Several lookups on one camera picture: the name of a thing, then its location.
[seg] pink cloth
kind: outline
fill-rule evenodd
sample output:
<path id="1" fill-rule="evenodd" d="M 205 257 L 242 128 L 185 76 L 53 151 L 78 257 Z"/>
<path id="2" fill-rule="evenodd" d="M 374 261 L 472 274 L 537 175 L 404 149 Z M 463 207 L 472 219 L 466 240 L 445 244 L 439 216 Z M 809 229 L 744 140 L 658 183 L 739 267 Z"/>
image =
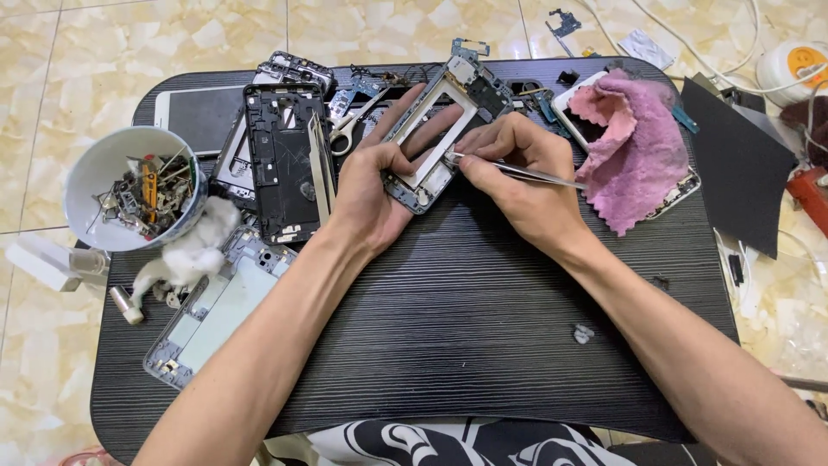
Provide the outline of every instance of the pink cloth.
<path id="1" fill-rule="evenodd" d="M 607 128 L 589 144 L 575 180 L 587 185 L 586 201 L 619 236 L 655 211 L 687 175 L 673 103 L 666 85 L 630 80 L 620 69 L 579 88 L 569 101 L 573 114 Z"/>

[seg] black and white shirt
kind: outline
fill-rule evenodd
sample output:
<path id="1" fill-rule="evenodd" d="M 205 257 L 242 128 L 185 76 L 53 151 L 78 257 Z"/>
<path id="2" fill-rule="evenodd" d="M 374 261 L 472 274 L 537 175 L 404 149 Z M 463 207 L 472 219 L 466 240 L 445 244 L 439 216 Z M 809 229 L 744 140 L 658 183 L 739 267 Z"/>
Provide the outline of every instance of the black and white shirt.
<path id="1" fill-rule="evenodd" d="M 265 444 L 286 466 L 635 466 L 589 429 L 528 420 L 362 420 Z"/>

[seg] black table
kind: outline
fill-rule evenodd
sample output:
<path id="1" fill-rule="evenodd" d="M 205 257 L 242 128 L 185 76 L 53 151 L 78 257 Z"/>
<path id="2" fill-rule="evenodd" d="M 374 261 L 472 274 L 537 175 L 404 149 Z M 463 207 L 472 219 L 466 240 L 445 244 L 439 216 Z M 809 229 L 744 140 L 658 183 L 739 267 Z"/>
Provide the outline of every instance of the black table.
<path id="1" fill-rule="evenodd" d="M 560 94 L 566 89 L 556 82 L 562 70 L 575 69 L 585 79 L 611 60 L 489 61 L 488 67 L 505 80 L 534 79 Z M 645 79 L 675 89 L 648 63 L 623 60 Z M 429 77 L 436 71 L 369 68 Z M 335 71 L 340 85 L 350 85 L 347 67 Z M 144 97 L 133 124 L 153 123 L 155 97 L 163 90 L 242 85 L 252 76 L 232 71 L 170 78 Z M 368 117 L 369 129 L 375 116 Z M 538 114 L 532 117 L 546 124 Z M 681 131 L 692 160 L 687 131 Z M 575 147 L 576 162 L 584 157 Z M 701 191 L 620 239 L 583 201 L 581 213 L 636 272 L 646 279 L 669 278 L 674 298 L 738 342 Z M 115 254 L 108 286 L 131 286 L 142 265 L 158 254 Z M 142 368 L 174 312 L 148 297 L 146 319 L 130 327 L 109 296 L 104 304 L 90 410 L 101 444 L 124 463 L 132 461 L 178 394 Z M 577 323 L 595 330 L 586 345 L 572 336 Z M 561 420 L 693 440 L 590 296 L 520 239 L 495 205 L 462 177 L 359 276 L 269 435 L 349 420 L 435 415 Z"/>

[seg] white bowl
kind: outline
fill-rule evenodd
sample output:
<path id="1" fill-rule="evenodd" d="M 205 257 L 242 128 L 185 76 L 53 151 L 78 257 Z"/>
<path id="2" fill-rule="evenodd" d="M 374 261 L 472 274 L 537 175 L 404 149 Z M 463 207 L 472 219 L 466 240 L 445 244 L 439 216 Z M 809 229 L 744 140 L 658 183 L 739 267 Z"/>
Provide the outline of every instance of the white bowl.
<path id="1" fill-rule="evenodd" d="M 118 220 L 103 223 L 100 204 L 93 199 L 108 192 L 115 180 L 129 171 L 127 157 L 143 158 L 147 154 L 181 156 L 195 160 L 193 199 L 167 231 L 147 241 Z M 164 245 L 185 234 L 200 218 L 207 201 L 207 178 L 184 139 L 154 126 L 131 126 L 104 136 L 80 156 L 66 178 L 63 212 L 69 228 L 87 245 L 108 251 L 127 251 Z"/>

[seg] forearm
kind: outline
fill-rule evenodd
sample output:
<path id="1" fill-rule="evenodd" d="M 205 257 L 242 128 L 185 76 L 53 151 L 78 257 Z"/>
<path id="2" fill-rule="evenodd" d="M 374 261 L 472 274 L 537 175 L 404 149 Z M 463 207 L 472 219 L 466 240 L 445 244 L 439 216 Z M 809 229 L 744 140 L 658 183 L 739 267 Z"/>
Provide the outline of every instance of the forearm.
<path id="1" fill-rule="evenodd" d="M 320 230 L 172 403 L 134 464 L 250 464 L 368 260 L 367 252 Z"/>
<path id="2" fill-rule="evenodd" d="M 687 427 L 733 464 L 817 464 L 828 431 L 767 368 L 592 235 L 551 253 L 613 320 Z"/>

